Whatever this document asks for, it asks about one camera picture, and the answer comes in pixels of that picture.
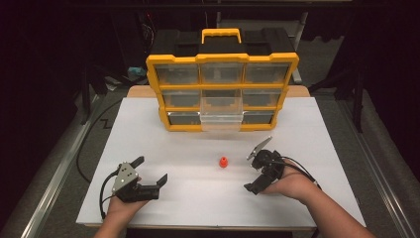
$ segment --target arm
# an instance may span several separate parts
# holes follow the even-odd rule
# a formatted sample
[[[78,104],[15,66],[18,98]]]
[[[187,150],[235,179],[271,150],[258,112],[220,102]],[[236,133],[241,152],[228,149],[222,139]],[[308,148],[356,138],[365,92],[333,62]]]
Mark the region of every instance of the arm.
[[[306,205],[323,237],[374,237],[336,201],[290,167],[285,167],[283,177],[263,193],[274,192],[297,199]]]
[[[147,203],[148,201],[124,203],[116,196],[111,197],[108,213],[94,238],[117,238],[136,212]]]

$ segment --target clear plastic drawer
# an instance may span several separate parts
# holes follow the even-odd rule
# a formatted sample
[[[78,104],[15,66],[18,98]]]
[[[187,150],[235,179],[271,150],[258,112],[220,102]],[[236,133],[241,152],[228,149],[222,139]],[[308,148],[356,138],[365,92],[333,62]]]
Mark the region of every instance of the clear plastic drawer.
[[[274,111],[245,111],[243,124],[270,124]]]
[[[284,62],[249,62],[245,70],[247,83],[282,83],[289,69]]]
[[[244,89],[244,105],[246,106],[275,106],[281,89]]]
[[[240,62],[206,62],[201,66],[203,83],[238,83],[244,64]]]
[[[155,69],[162,85],[198,83],[197,64],[156,64]]]
[[[200,120],[203,131],[239,131],[243,118],[241,90],[202,90]]]
[[[167,112],[170,125],[200,125],[198,112]]]
[[[196,107],[200,103],[199,90],[163,90],[166,107]]]

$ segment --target wrist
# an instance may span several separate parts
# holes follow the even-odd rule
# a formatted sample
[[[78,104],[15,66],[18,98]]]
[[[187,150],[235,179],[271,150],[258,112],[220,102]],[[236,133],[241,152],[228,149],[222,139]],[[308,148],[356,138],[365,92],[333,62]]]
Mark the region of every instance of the wrist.
[[[125,217],[117,217],[116,215],[109,214],[104,219],[95,238],[116,238],[127,227],[128,222]]]
[[[321,190],[319,187],[317,187],[315,184],[311,185],[311,186],[307,186],[304,189],[303,194],[301,195],[301,197],[298,199],[302,204],[304,205],[308,205],[311,201],[313,201],[314,199],[319,199],[320,196],[324,195],[324,191]]]

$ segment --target yellow handle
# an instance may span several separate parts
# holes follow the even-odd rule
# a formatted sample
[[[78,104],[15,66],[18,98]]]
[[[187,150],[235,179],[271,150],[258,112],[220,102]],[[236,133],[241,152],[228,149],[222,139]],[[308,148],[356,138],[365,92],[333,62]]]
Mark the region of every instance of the yellow handle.
[[[226,29],[203,29],[201,32],[201,44],[204,44],[205,37],[226,37],[236,36],[238,43],[241,43],[241,35],[237,28],[226,28]]]

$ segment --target yellow storage organizer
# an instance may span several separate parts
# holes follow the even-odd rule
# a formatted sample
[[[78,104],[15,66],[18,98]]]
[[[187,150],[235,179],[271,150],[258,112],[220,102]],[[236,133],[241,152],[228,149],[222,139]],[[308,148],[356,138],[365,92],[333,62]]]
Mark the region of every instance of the yellow storage organizer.
[[[168,131],[271,130],[299,57],[281,28],[157,32],[148,79]]]

